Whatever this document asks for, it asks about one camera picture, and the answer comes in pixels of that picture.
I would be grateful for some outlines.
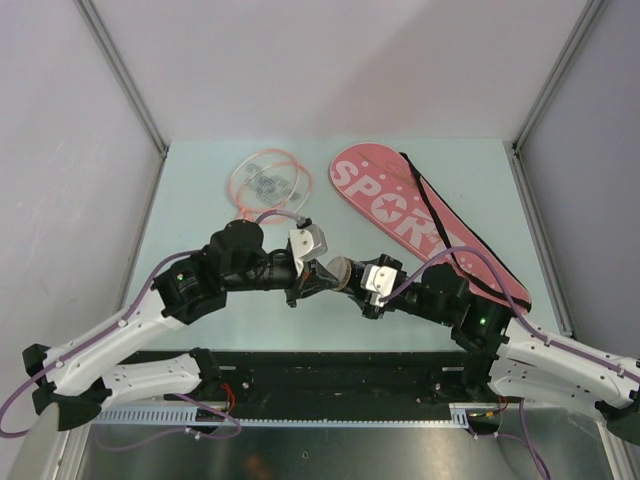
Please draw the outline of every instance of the white table surface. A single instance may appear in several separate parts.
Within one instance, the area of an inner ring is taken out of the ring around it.
[[[245,140],[176,142],[171,145],[133,274],[128,301],[151,269],[166,256],[196,249],[224,228],[237,209],[227,196],[233,169],[268,147],[296,154],[313,176],[314,191],[301,210],[325,232],[330,254],[371,259],[386,253],[409,273],[420,261],[362,217],[329,183],[328,169],[344,148],[373,141],[404,151],[456,213],[480,235],[527,287],[533,299],[529,318],[558,331],[558,324],[534,250],[501,140],[332,138],[328,140]],[[290,224],[267,225],[267,251],[286,245]],[[286,351],[458,350],[449,329],[402,312],[380,320],[360,316],[346,296],[323,292],[285,304],[284,293],[230,293],[227,307],[149,349]]]

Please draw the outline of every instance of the purple cable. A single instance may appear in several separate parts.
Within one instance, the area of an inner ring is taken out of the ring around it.
[[[506,438],[508,440],[515,440],[516,442],[522,444],[523,446],[527,447],[529,449],[529,452],[531,453],[531,455],[534,458],[534,463],[536,465],[536,468],[538,468],[538,464],[541,466],[542,471],[540,471],[540,468],[538,468],[538,472],[540,472],[540,474],[542,475],[542,478],[544,478],[545,480],[551,480],[551,472],[549,471],[549,468],[547,467],[547,464],[544,463],[544,460],[542,459],[542,457],[540,456],[540,454],[534,449],[534,448],[529,448],[529,445],[527,444],[526,441],[524,441],[523,439],[521,439],[520,437],[516,436],[516,435],[511,435],[510,433],[487,433],[484,435],[478,435],[474,430],[473,427],[471,425],[469,425],[469,433],[471,435],[473,435],[474,437],[482,437],[482,438],[488,438],[488,437],[493,437],[493,438]]]
[[[447,248],[446,250],[438,253],[437,255],[434,255],[428,261],[426,261],[418,270],[416,270],[416,272],[413,275],[411,275],[404,282],[402,282],[402,284],[399,285],[398,288],[396,288],[393,292],[391,292],[386,297],[382,297],[380,299],[380,301],[388,302],[389,300],[394,299],[395,297],[400,295],[404,290],[406,290],[414,282],[414,280],[416,278],[418,278],[422,274],[422,272],[424,272],[427,268],[432,266],[434,263],[436,263],[441,258],[443,258],[443,257],[445,257],[447,255],[450,255],[452,253],[455,253],[455,252],[469,252],[469,253],[475,255],[476,257],[478,257],[480,260],[482,260],[482,262],[491,271],[491,274],[496,279],[496,282],[498,282],[498,285],[500,285],[500,290],[502,291],[502,293],[506,297],[507,302],[509,303],[509,306],[511,307],[511,309],[513,310],[513,313],[518,318],[518,322],[520,323],[520,325],[522,325],[531,335],[536,337],[538,340],[542,340],[545,343],[545,345],[553,345],[553,346],[559,348],[560,350],[564,350],[565,352],[572,353],[572,354],[574,354],[574,355],[576,355],[578,357],[581,357],[581,358],[584,358],[586,360],[589,360],[589,361],[591,361],[593,363],[596,363],[596,364],[598,364],[600,366],[603,366],[605,368],[609,368],[609,369],[613,370],[614,372],[618,372],[618,374],[620,376],[629,378],[629,379],[633,380],[634,382],[637,382],[638,384],[640,384],[640,376],[639,375],[627,372],[627,371],[621,369],[615,363],[608,362],[608,361],[606,361],[606,360],[604,360],[602,358],[599,358],[599,357],[597,357],[595,355],[591,355],[590,353],[578,350],[577,348],[574,348],[574,347],[572,347],[570,345],[566,345],[563,342],[558,342],[556,340],[550,340],[544,334],[540,333],[520,313],[520,310],[518,309],[518,307],[516,307],[516,304],[513,301],[513,297],[509,293],[509,290],[507,289],[507,287],[506,287],[506,285],[504,283],[504,280],[502,279],[500,274],[497,272],[495,267],[491,264],[489,259],[487,257],[485,257],[482,254],[482,252],[480,252],[479,250],[477,250],[475,248],[472,248],[472,247],[451,247],[451,248]]]
[[[180,258],[180,257],[186,257],[186,256],[189,256],[189,255],[192,255],[192,254],[196,253],[197,251],[198,250],[189,250],[189,251],[186,251],[186,252],[174,253],[173,255],[170,255],[167,258],[165,258],[164,260],[162,260],[158,264],[158,266],[153,269],[153,271],[149,275],[149,278],[147,278],[147,281],[144,283],[142,289],[140,290],[140,293],[135,298],[135,300],[133,301],[131,306],[127,309],[127,311],[124,313],[124,315],[122,315],[121,319],[122,320],[127,320],[131,315],[133,315],[133,312],[135,312],[136,308],[138,308],[138,306],[140,305],[140,302],[142,302],[142,298],[144,297],[145,293],[147,293],[147,290],[149,289],[149,287],[153,283],[154,277],[158,274],[158,272],[160,271],[160,269],[162,267],[164,267],[167,263],[169,263],[172,260],[175,260],[175,259]],[[5,400],[5,402],[2,404],[2,407],[0,407],[0,425],[2,425],[2,419],[6,415],[7,411],[11,407],[11,405],[13,405],[13,402],[15,402],[17,400],[17,398],[20,395],[22,395],[25,392],[25,390],[27,390],[31,385],[35,384],[38,380],[40,380],[42,377],[47,375],[51,370],[56,368],[56,363],[58,363],[59,361],[60,362],[67,361],[68,359],[70,359],[74,355],[80,353],[81,351],[85,350],[86,348],[90,347],[91,345],[95,344],[96,342],[99,342],[104,337],[106,337],[107,335],[109,335],[113,331],[117,330],[118,328],[120,328],[118,326],[118,322],[114,323],[113,325],[110,325],[109,327],[104,329],[102,332],[96,334],[95,336],[89,338],[88,340],[85,340],[81,344],[79,344],[76,347],[74,347],[71,350],[69,350],[67,353],[65,353],[63,355],[60,355],[60,357],[55,362],[51,362],[49,365],[47,365],[42,370],[40,370],[38,373],[36,373],[33,377],[29,378],[22,385],[20,385],[16,389],[16,391],[13,392],[9,396],[9,398],[7,398],[7,400]],[[2,430],[2,427],[0,426],[0,438],[20,438],[20,437],[24,437],[28,432],[29,432],[29,430],[22,430],[22,431],[19,431],[19,432],[5,432],[4,430]]]
[[[529,447],[529,452],[531,453],[531,458],[533,458],[533,463],[536,464],[536,468],[540,475],[542,475],[547,480],[550,480],[551,477],[548,476],[549,470],[546,468],[547,466],[544,464],[542,459],[539,459],[536,455],[536,450],[533,448],[533,442],[531,441],[531,437],[529,436],[529,428],[527,427],[527,419],[524,416],[524,398],[520,400],[520,406],[518,407],[518,412],[520,412],[520,423],[522,423],[522,432],[524,433],[524,440]]]
[[[238,420],[233,418],[231,415],[221,412],[220,410],[210,407],[209,405],[205,405],[204,403],[200,403],[197,400],[187,397],[186,395],[182,395],[180,393],[177,393],[175,395],[176,397],[180,398],[181,400],[184,400],[185,402],[192,403],[198,408],[202,408],[211,413],[214,413],[215,415],[218,415],[219,417],[222,417],[225,420],[229,420],[231,423],[235,425],[236,427],[235,431],[228,435],[216,435],[215,433],[209,434],[209,433],[198,432],[197,430],[191,430],[188,427],[170,428],[168,430],[163,430],[162,432],[156,433],[155,435],[152,435],[149,438],[140,440],[139,442],[132,443],[130,445],[125,445],[122,447],[112,447],[109,445],[105,445],[104,443],[102,443],[102,440],[100,440],[100,437],[97,434],[94,434],[93,439],[95,440],[96,445],[98,445],[100,449],[105,450],[107,452],[126,452],[128,450],[133,450],[135,448],[142,447],[155,440],[158,440],[159,438],[165,437],[167,435],[172,435],[174,433],[192,433],[194,436],[197,436],[198,438],[203,437],[203,438],[208,438],[210,440],[228,440],[229,438],[237,437],[238,435],[240,435],[240,432],[242,432],[242,425]]]
[[[256,223],[262,223],[266,218],[269,218],[273,215],[279,215],[281,217],[288,217],[291,220],[294,220],[298,223],[301,220],[304,220],[302,215],[298,215],[297,213],[287,212],[286,210],[267,210],[263,214],[261,214],[258,218],[256,218]]]

